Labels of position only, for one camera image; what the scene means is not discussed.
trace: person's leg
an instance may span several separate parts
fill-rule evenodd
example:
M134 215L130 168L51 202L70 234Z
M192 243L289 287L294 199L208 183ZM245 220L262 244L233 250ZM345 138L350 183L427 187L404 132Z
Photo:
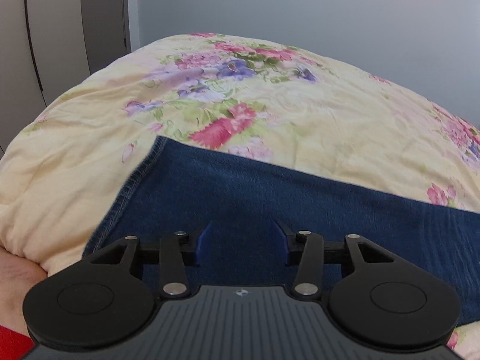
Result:
M35 262L0 247L0 326L28 335L22 305L27 292L47 273Z

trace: dark blue fabric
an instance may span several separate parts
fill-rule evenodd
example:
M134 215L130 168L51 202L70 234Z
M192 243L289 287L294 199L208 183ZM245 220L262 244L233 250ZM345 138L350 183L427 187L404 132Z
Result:
M480 214L416 202L159 137L93 233L83 257L121 237L156 242L210 223L193 288L291 285L297 268L275 255L272 220L342 241L358 233L452 285L460 324L480 320ZM325 290L341 278L326 266ZM158 269L143 281L158 289Z

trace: floral bedspread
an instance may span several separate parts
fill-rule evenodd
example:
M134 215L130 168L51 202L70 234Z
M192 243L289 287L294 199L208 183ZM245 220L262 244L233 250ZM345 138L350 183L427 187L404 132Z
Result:
M120 58L15 138L0 162L0 244L49 275L80 260L157 135L480 212L480 132L467 121L294 46L198 33ZM457 332L450 346L480 359L480 328Z

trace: gray plastic base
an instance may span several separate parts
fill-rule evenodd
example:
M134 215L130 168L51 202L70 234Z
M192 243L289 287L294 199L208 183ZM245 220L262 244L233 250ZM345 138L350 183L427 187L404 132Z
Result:
M363 347L338 332L319 304L295 300L282 287L202 286L192 298L164 303L147 328L121 344L85 353L66 353L39 345L24 359L453 360L460 357L445 346L409 354Z

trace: silver screw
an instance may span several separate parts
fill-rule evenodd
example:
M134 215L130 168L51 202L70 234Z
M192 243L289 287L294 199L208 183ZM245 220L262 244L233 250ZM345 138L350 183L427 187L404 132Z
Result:
M187 290L187 287L183 283L168 283L163 286L163 290L169 295L180 295Z
M318 287L312 283L300 283L295 286L295 291L302 295L313 295L318 292Z

